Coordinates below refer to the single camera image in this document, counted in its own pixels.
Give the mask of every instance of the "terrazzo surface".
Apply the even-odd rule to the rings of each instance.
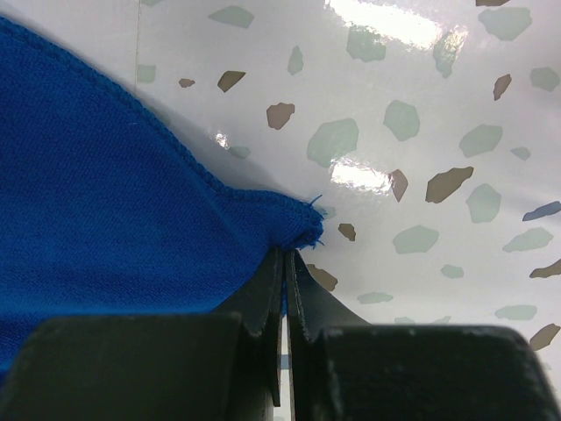
[[[223,181],[320,196],[323,245],[304,259],[361,317],[510,326],[561,388],[559,1],[0,0],[0,13],[124,85]]]

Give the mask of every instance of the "fabric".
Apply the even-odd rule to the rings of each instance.
[[[0,18],[0,377],[55,315],[212,310],[308,203],[231,189],[136,99]]]

